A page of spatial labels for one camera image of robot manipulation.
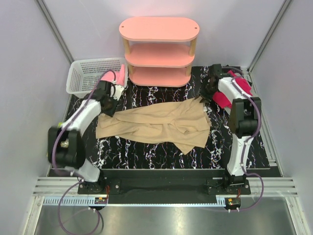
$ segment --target wooden shelf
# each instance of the wooden shelf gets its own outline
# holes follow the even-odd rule
[[[189,55],[190,47],[170,43],[137,43],[130,47],[125,59],[138,67],[183,68],[192,63],[195,56]]]
[[[130,80],[139,86],[182,87],[190,80],[186,68],[134,67]]]
[[[189,42],[199,25],[183,17],[132,17],[119,26],[122,37],[135,42]]]

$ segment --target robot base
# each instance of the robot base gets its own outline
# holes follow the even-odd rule
[[[105,179],[103,171],[100,171],[97,182],[83,182],[79,184],[78,194],[106,194],[105,186],[109,186],[110,194],[119,194],[121,181],[118,179]]]
[[[240,195],[250,195],[250,185],[249,181],[246,179],[245,184],[243,185],[231,185],[224,186],[224,182],[221,179],[209,179],[206,181],[207,184],[207,192],[210,195],[238,195],[238,189],[240,189]]]

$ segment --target wooden shelf post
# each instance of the wooden shelf post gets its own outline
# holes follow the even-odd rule
[[[123,44],[124,44],[124,48],[125,48],[125,53],[130,54],[131,48],[129,46],[129,41],[127,39],[123,38]]]
[[[191,75],[191,65],[188,65],[186,68],[186,76],[190,76]]]
[[[197,44],[197,38],[193,39],[190,43],[190,51],[189,51],[190,56],[195,55],[196,44]]]
[[[130,74],[133,74],[134,73],[134,67],[130,64],[127,64],[128,65],[128,71]]]

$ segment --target metal floor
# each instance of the metal floor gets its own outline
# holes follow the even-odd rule
[[[242,208],[253,204],[243,198]],[[62,221],[82,207],[62,207]],[[284,198],[263,198],[254,209],[227,213],[221,208],[106,207],[95,235],[295,235]],[[65,223],[74,234],[90,232],[97,216],[84,211]],[[35,235],[66,234],[58,225],[57,206],[43,206]]]

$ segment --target tan fabric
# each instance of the tan fabric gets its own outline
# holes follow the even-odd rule
[[[120,136],[142,143],[168,141],[187,154],[194,146],[205,147],[210,126],[200,99],[188,99],[116,112],[114,117],[101,114],[96,138]]]

